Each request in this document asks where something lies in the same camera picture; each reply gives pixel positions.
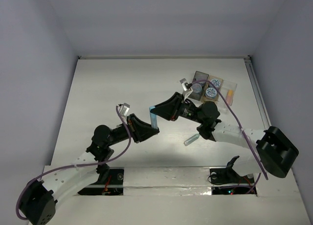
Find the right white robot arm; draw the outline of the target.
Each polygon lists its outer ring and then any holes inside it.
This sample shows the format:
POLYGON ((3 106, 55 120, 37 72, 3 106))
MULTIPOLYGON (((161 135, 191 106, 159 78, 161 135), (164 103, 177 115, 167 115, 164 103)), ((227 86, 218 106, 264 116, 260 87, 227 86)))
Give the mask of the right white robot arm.
POLYGON ((231 125, 219 119, 214 102, 196 106, 178 92, 168 100, 155 105, 150 112, 168 121, 179 117, 199 123, 197 131, 206 140, 229 143, 251 151, 248 157, 236 156, 225 176, 231 182, 247 174, 271 174, 285 178, 299 155, 298 149, 277 127, 266 130, 245 129, 241 124, 231 125))

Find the wooden bin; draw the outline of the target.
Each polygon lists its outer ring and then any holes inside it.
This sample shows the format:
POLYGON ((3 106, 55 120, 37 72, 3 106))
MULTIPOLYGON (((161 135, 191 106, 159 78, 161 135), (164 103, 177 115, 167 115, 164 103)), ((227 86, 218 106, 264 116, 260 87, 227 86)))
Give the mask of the wooden bin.
POLYGON ((200 101, 202 103, 212 101, 217 102, 219 99, 218 91, 221 91, 224 80, 220 77, 209 75, 209 82, 205 82, 205 86, 202 89, 202 95, 200 101))

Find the clear plastic bin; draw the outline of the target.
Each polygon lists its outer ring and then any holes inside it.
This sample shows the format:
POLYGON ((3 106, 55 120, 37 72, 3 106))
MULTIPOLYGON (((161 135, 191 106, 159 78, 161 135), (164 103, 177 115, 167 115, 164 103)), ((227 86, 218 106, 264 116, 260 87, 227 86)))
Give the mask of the clear plastic bin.
MULTIPOLYGON (((233 97, 234 97, 236 88, 237 88, 237 83, 223 80, 223 84, 221 85, 221 87, 219 89, 221 95, 224 97, 224 99, 226 100, 229 107, 232 106, 233 97)), ((218 109, 222 113, 229 112, 229 108, 227 107, 226 103, 224 102, 224 100, 221 98, 220 95, 218 95, 218 99, 217 99, 216 104, 218 106, 218 109)))

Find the teal pencil-shaped case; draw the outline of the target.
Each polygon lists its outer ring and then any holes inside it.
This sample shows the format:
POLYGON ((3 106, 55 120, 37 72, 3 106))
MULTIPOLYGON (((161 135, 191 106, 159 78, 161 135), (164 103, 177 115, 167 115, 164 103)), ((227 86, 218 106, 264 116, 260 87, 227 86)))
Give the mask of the teal pencil-shaped case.
POLYGON ((200 137, 199 134, 194 134, 193 136, 189 137, 188 139, 184 141, 183 143, 184 146, 190 145, 191 143, 195 142, 199 137, 200 137))

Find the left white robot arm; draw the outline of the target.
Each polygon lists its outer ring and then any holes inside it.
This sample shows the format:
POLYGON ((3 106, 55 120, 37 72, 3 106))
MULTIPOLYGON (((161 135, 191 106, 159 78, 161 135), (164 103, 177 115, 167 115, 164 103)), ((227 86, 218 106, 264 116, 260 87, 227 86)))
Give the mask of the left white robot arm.
POLYGON ((33 225, 47 224, 64 200, 92 183, 107 182, 108 164, 125 154, 132 142, 140 143, 159 133, 154 114, 150 124, 135 114, 120 120, 122 123, 114 129, 106 125, 96 127, 90 146, 72 164, 31 179, 16 202, 17 217, 33 225))

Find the blue pencil-shaped case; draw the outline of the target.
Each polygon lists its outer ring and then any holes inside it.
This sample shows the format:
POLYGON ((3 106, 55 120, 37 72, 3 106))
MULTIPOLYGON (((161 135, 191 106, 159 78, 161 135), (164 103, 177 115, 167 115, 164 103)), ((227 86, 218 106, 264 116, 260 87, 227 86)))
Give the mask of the blue pencil-shaped case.
POLYGON ((158 129, 157 116, 152 113, 152 114, 150 115, 150 119, 151 119, 151 126, 152 126, 152 128, 158 129))

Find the orange pencil-shaped case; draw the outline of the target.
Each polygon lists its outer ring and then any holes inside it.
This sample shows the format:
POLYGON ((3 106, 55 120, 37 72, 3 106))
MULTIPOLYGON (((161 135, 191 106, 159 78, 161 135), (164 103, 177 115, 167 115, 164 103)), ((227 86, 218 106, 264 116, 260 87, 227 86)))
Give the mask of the orange pencil-shaped case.
POLYGON ((228 90, 227 95, 226 95, 226 102, 229 106, 232 105, 233 103, 233 96, 234 96, 234 90, 228 90))

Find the small blue eraser cap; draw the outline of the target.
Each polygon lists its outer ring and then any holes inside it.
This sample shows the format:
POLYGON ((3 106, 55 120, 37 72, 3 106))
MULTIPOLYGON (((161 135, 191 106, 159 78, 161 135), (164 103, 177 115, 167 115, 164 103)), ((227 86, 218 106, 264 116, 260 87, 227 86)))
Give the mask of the small blue eraser cap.
POLYGON ((152 112, 154 108, 155 108, 155 106, 149 107, 150 118, 156 118, 156 115, 152 112))

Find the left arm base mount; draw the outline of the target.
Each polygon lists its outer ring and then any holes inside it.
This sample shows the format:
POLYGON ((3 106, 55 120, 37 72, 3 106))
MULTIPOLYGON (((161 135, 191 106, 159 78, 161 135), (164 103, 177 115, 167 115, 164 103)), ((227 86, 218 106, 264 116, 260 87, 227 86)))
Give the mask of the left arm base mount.
POLYGON ((124 168, 98 166, 98 179, 77 194, 80 196, 121 196, 124 193, 124 168))

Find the dark grey plastic bin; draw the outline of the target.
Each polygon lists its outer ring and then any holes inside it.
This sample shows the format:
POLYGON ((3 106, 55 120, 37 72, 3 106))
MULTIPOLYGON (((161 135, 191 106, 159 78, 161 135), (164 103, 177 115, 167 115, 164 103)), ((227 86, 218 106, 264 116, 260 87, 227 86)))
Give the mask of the dark grey plastic bin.
POLYGON ((193 92, 189 95, 189 98, 200 101, 203 91, 206 85, 206 80, 208 80, 209 75, 200 71, 196 71, 192 82, 200 81, 192 85, 193 92))

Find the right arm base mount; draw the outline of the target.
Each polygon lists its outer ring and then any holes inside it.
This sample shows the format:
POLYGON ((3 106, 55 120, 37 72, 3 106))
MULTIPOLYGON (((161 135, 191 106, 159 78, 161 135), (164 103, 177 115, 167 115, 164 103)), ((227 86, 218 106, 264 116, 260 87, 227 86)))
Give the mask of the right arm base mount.
POLYGON ((233 169, 239 156, 233 157, 224 168, 211 168, 207 181, 212 195, 257 195, 253 175, 240 176, 233 169))

